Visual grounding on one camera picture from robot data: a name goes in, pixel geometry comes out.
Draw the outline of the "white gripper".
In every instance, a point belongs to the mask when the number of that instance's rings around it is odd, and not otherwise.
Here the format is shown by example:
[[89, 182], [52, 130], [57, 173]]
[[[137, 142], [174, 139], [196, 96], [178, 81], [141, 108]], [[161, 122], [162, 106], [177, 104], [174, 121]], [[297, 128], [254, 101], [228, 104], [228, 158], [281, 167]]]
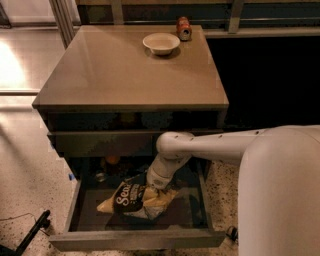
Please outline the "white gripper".
[[166, 210], [175, 196], [176, 190], [164, 190], [171, 182], [175, 170], [172, 168], [151, 166], [147, 171], [147, 187], [142, 198], [144, 207], [161, 207]]

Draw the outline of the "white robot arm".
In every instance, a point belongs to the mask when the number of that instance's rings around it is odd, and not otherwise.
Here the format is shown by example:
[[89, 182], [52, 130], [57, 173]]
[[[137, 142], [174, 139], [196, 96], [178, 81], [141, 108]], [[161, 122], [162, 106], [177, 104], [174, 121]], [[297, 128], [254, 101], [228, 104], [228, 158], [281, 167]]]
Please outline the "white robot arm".
[[195, 136], [166, 132], [147, 172], [167, 187], [190, 158], [240, 166], [239, 256], [320, 256], [320, 126]]

